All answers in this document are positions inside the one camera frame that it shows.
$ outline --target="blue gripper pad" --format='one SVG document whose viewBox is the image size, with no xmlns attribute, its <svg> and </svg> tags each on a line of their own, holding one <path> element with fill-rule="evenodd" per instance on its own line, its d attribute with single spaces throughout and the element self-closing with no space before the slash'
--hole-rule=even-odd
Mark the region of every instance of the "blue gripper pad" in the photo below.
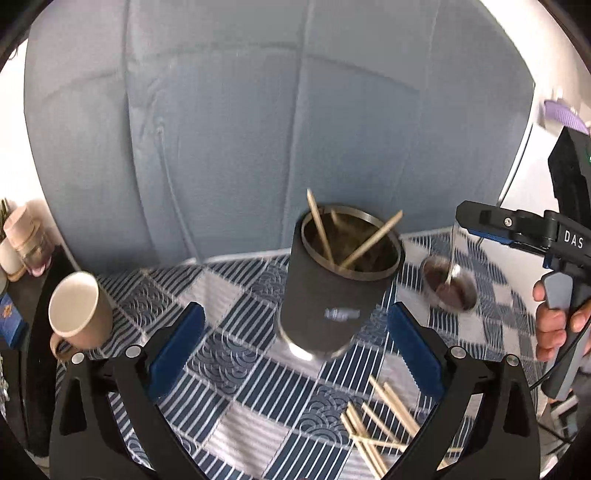
<svg viewBox="0 0 591 480">
<path fill-rule="evenodd" d="M 500 244 L 503 244 L 503 245 L 511 245 L 513 243 L 513 240 L 510 240 L 510 239 L 505 238 L 503 236 L 491 235 L 489 233 L 479 232 L 477 230 L 468 230 L 468 232 L 471 233 L 472 235 L 481 236 L 482 238 L 488 238 L 489 240 L 492 240 L 493 242 L 499 242 Z"/>
<path fill-rule="evenodd" d="M 434 340 L 441 342 L 441 348 L 446 348 L 441 338 L 433 337 L 439 337 L 439 334 L 433 329 L 422 327 L 401 302 L 396 302 L 390 307 L 387 326 L 388 333 L 419 390 L 439 402 L 445 392 L 442 382 L 443 367 L 441 360 L 423 338 L 423 335 L 430 335 Z"/>
<path fill-rule="evenodd" d="M 192 302 L 190 306 L 192 308 L 150 365 L 148 396 L 153 402 L 167 395 L 179 381 L 185 363 L 203 334 L 205 311 L 198 303 Z"/>
</svg>

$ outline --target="black metal cup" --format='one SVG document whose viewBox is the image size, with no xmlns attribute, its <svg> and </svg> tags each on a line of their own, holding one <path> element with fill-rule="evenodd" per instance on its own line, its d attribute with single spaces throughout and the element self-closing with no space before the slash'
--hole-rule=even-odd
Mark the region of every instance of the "black metal cup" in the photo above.
<svg viewBox="0 0 591 480">
<path fill-rule="evenodd" d="M 349 268 L 338 266 L 384 223 L 352 207 L 319 206 L 335 264 L 329 262 L 310 212 L 296 223 L 278 334 L 305 359 L 337 358 L 389 290 L 404 263 L 390 230 Z"/>
</svg>

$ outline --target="wooden stick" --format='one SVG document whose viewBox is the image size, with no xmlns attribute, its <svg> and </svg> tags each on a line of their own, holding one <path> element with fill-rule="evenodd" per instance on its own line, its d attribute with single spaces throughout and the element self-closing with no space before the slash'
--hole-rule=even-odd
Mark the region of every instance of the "wooden stick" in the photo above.
<svg viewBox="0 0 591 480">
<path fill-rule="evenodd" d="M 339 214 L 336 213 L 334 209 L 330 209 L 330 218 L 332 219 L 335 227 L 337 227 L 341 232 L 346 232 L 356 239 L 358 239 L 360 236 L 363 236 L 363 238 L 367 237 L 366 233 L 356 230 L 355 228 L 350 226 L 347 222 L 344 222 L 343 220 L 341 220 L 341 218 L 339 217 Z"/>
<path fill-rule="evenodd" d="M 355 407 L 351 402 L 347 404 L 347 416 L 349 417 L 349 420 L 353 427 L 357 430 L 358 435 L 362 437 L 369 437 L 368 431 L 365 429 L 365 425 L 363 425 L 363 422 L 357 414 L 357 410 L 355 410 Z M 378 472 L 380 472 L 382 476 L 386 475 L 386 473 L 388 472 L 388 468 L 386 467 L 386 464 L 384 463 L 378 451 L 376 450 L 375 445 L 368 443 L 365 445 L 365 447 L 367 448 L 369 457 L 375 462 L 376 466 L 378 467 Z"/>
<path fill-rule="evenodd" d="M 324 230 L 324 225 L 322 224 L 322 218 L 320 218 L 320 212 L 318 211 L 316 200 L 314 198 L 314 195 L 312 195 L 312 190 L 307 189 L 306 196 L 308 197 L 308 205 L 310 206 L 310 211 L 312 212 L 312 218 L 314 219 L 314 223 L 316 224 L 316 230 L 318 230 L 318 235 L 320 237 L 320 240 L 322 241 L 322 246 L 324 247 L 324 253 L 326 254 L 328 261 L 334 264 L 335 259 L 332 256 L 329 240 L 328 238 L 326 238 L 326 231 Z"/>
<path fill-rule="evenodd" d="M 406 428 L 406 426 L 405 426 L 405 428 L 408 430 L 409 434 L 412 435 L 412 437 L 416 437 L 416 435 L 420 429 L 420 426 L 418 425 L 417 421 L 414 419 L 414 417 L 410 414 L 410 412 L 404 406 L 404 403 L 402 403 L 402 400 L 400 400 L 400 398 L 398 398 L 398 395 L 396 395 L 394 390 L 392 390 L 390 385 L 388 385 L 387 383 L 384 383 L 384 392 L 390 398 L 392 403 L 396 406 L 396 410 L 394 410 L 394 411 L 398 412 L 397 417 L 399 419 L 404 419 L 403 425 L 405 425 L 405 424 L 409 425 L 410 429 Z"/>
<path fill-rule="evenodd" d="M 402 400 L 400 400 L 398 398 L 398 395 L 396 395 L 396 392 L 394 392 L 394 390 L 392 390 L 392 388 L 390 387 L 390 385 L 388 385 L 387 383 L 384 383 L 384 391 L 385 391 L 386 395 L 390 398 L 390 400 L 399 408 L 399 411 L 400 411 L 401 415 L 406 418 L 406 422 L 409 423 L 410 425 L 412 425 L 414 429 L 416 429 L 416 433 L 414 433 L 412 435 L 412 437 L 414 438 L 416 436 L 416 434 L 418 433 L 418 430 L 420 428 L 418 426 L 417 421 L 414 419 L 414 417 L 410 414 L 410 412 L 404 406 L 404 403 L 402 403 Z M 441 468 L 444 468 L 444 467 L 447 467 L 447 466 L 448 466 L 447 461 L 445 459 L 442 459 L 441 460 L 441 463 L 437 467 L 437 470 L 440 470 Z"/>
<path fill-rule="evenodd" d="M 371 408 L 369 408 L 367 403 L 363 402 L 361 404 L 361 408 L 368 415 L 368 417 L 374 421 L 374 423 L 380 428 L 380 430 L 382 430 L 382 432 L 385 433 L 386 437 L 389 437 L 394 441 L 398 440 L 396 438 L 396 435 L 394 435 L 392 431 L 386 426 L 386 424 L 382 420 L 380 420 L 380 418 L 375 414 L 375 412 Z"/>
<path fill-rule="evenodd" d="M 341 268 L 347 268 L 351 265 L 355 260 L 361 257 L 367 250 L 372 248 L 376 243 L 378 243 L 386 233 L 388 233 L 394 225 L 396 225 L 400 219 L 402 218 L 402 210 L 400 210 L 396 215 L 394 215 L 390 220 L 388 220 L 382 228 L 380 228 L 377 232 L 375 232 L 372 236 L 370 236 L 357 250 L 355 250 L 352 254 L 350 254 L 343 263 L 341 263 Z"/>
<path fill-rule="evenodd" d="M 396 448 L 402 452 L 408 448 L 408 445 L 405 445 L 403 443 L 389 442 L 387 440 L 376 440 L 376 439 L 371 439 L 371 438 L 367 438 L 367 437 L 362 437 L 360 435 L 353 435 L 351 438 L 357 439 L 360 442 L 370 443 L 370 444 L 375 445 L 377 447 Z"/>
<path fill-rule="evenodd" d="M 371 439 L 371 438 L 367 438 L 367 437 L 362 437 L 360 435 L 349 435 L 349 437 L 351 439 L 357 439 L 360 442 L 364 442 L 364 443 L 371 443 L 372 445 L 375 445 L 377 447 L 388 447 L 388 448 L 396 448 L 397 450 L 400 450 L 401 452 L 405 451 L 408 448 L 408 445 L 405 445 L 403 443 L 398 443 L 398 442 L 389 442 L 387 440 L 376 440 L 376 439 Z M 461 447 L 451 447 L 450 449 L 447 450 L 448 453 L 459 453 L 461 452 L 463 449 Z"/>
<path fill-rule="evenodd" d="M 381 385 L 378 383 L 378 381 L 373 377 L 373 375 L 369 376 L 369 383 L 371 383 L 371 385 L 373 386 L 373 388 L 375 389 L 375 391 L 379 395 L 379 397 L 382 399 L 382 401 L 388 406 L 388 408 L 390 410 L 392 410 L 392 412 L 394 413 L 394 415 L 396 416 L 398 421 L 402 424 L 404 429 L 408 432 L 408 434 L 411 437 L 415 437 L 416 434 L 418 433 L 418 424 L 414 420 L 414 418 L 411 416 L 411 414 L 408 413 L 408 410 L 406 410 L 404 405 L 402 405 L 402 409 L 400 409 L 400 405 L 397 405 L 396 403 L 394 403 L 390 399 L 388 394 L 384 391 L 384 389 L 381 387 Z"/>
<path fill-rule="evenodd" d="M 349 423 L 349 420 L 347 420 L 347 415 L 345 415 L 345 412 L 343 412 L 342 414 L 340 414 L 340 421 L 343 422 L 343 425 L 345 426 L 345 429 L 347 430 L 347 433 L 349 434 L 349 438 L 353 439 L 353 443 L 357 447 L 357 450 L 359 451 L 359 454 L 361 455 L 361 457 L 363 458 L 363 460 L 365 461 L 365 463 L 367 464 L 367 466 L 369 467 L 369 469 L 373 473 L 374 477 L 377 480 L 380 480 L 382 478 L 382 475 L 380 475 L 380 473 L 378 472 L 376 466 L 374 465 L 374 463 L 369 458 L 369 455 L 365 451 L 365 446 L 363 445 L 363 443 L 360 442 L 356 438 L 357 435 L 354 434 L 353 427 Z"/>
</svg>

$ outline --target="table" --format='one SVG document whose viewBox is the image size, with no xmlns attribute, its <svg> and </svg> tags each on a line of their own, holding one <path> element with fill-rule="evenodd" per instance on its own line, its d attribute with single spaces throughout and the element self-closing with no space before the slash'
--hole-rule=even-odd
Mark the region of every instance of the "table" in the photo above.
<svg viewBox="0 0 591 480">
<path fill-rule="evenodd" d="M 480 298 L 473 312 L 455 315 L 426 303 L 418 274 L 426 256 L 449 256 L 450 229 L 406 236 L 403 241 L 406 263 L 396 281 L 351 348 L 334 361 L 297 359 L 275 336 L 274 315 L 282 300 L 288 255 L 99 277 L 116 304 L 114 329 L 107 343 L 89 355 L 109 357 L 130 344 L 143 345 L 156 329 L 172 323 L 189 301 L 197 301 L 206 312 L 203 339 L 159 407 L 206 475 L 370 479 L 339 420 L 347 402 L 368 402 L 403 442 L 408 434 L 373 395 L 369 375 L 392 385 L 419 424 L 433 407 L 387 334 L 385 314 L 393 302 L 403 301 L 448 345 L 462 345 L 471 355 L 486 359 L 515 353 L 529 382 L 541 375 L 541 364 L 534 359 L 535 320 L 483 250 L 464 234 L 456 242 L 456 259 L 471 272 Z M 58 385 L 63 374 L 61 367 Z M 472 428 L 478 410 L 478 399 L 473 400 L 452 446 L 462 446 Z M 149 466 L 119 395 L 111 395 L 111 405 L 132 457 Z M 366 417 L 363 421 L 373 437 L 385 439 L 373 422 Z M 399 456 L 395 449 L 383 449 L 382 454 L 387 465 Z M 455 456 L 448 460 L 453 462 Z"/>
</svg>

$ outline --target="blue box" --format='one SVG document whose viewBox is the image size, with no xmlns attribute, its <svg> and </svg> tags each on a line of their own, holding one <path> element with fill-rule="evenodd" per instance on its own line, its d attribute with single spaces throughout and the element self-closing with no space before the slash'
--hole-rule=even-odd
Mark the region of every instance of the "blue box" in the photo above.
<svg viewBox="0 0 591 480">
<path fill-rule="evenodd" d="M 18 345 L 26 328 L 27 324 L 12 302 L 12 298 L 6 293 L 0 300 L 0 333 L 10 348 Z"/>
</svg>

